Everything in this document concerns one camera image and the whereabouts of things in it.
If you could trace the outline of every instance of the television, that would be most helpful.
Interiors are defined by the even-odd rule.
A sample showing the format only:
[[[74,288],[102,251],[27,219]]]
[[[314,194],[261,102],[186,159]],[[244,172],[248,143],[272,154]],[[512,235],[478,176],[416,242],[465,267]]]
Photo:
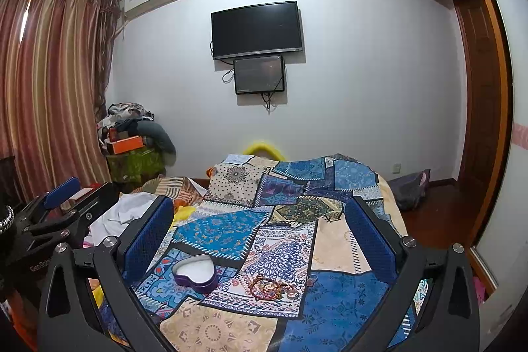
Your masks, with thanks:
[[[303,49],[297,1],[218,11],[211,26],[214,59]]]
[[[236,94],[284,91],[284,63],[281,55],[235,59],[233,72]]]

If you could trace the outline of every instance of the yellow cloth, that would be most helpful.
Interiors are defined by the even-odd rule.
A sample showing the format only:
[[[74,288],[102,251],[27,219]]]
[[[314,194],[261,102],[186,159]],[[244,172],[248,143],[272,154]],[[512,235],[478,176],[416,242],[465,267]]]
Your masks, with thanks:
[[[172,224],[182,221],[184,219],[187,219],[191,216],[191,214],[196,210],[194,206],[180,206],[178,208],[178,211],[174,214],[174,218],[172,220]]]
[[[92,291],[92,294],[93,294],[93,298],[96,299],[97,307],[100,308],[101,305],[102,305],[102,301],[105,298],[105,295],[102,293],[101,285],[99,285],[97,288],[95,288]]]

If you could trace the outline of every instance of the bed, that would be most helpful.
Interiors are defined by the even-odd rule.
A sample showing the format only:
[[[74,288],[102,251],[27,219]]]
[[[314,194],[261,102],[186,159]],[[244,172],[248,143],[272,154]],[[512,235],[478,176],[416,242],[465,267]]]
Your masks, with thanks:
[[[231,154],[211,169],[207,190],[162,178],[140,191],[169,196],[175,216],[132,290],[180,352],[345,349],[390,288],[348,227],[345,202],[361,196],[407,234],[386,181],[341,154],[294,162]],[[218,278],[207,295],[176,284],[172,274],[176,263],[203,253]],[[296,293],[258,300],[251,294],[257,276],[288,282]],[[391,345],[411,333],[427,290],[421,281]],[[106,301],[99,303],[111,336],[127,344]]]

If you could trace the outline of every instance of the blue mesh pad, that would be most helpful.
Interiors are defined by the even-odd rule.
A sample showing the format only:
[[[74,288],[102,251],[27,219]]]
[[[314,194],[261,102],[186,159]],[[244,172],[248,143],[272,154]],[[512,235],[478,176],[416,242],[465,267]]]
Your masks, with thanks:
[[[56,189],[50,191],[48,195],[46,195],[46,199],[44,200],[44,208],[56,208],[61,203],[67,201],[80,189],[81,183],[75,176],[72,176],[70,179],[60,184]]]
[[[128,285],[138,281],[145,274],[152,257],[171,227],[173,217],[172,200],[165,197],[125,254],[122,276]]]
[[[365,254],[376,278],[380,282],[393,285],[398,277],[394,252],[355,199],[347,201],[344,212],[346,223]]]

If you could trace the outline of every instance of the pile of clothes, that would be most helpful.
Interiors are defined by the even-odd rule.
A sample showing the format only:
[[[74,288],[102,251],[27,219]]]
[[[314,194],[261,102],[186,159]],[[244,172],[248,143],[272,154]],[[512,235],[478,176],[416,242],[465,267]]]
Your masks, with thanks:
[[[117,133],[126,132],[126,137],[146,137],[147,145],[155,145],[170,154],[176,153],[176,148],[168,134],[160,124],[154,122],[154,114],[139,103],[113,104],[108,108],[108,115],[97,123],[97,133],[103,153],[106,151],[105,139],[112,128],[115,128]]]

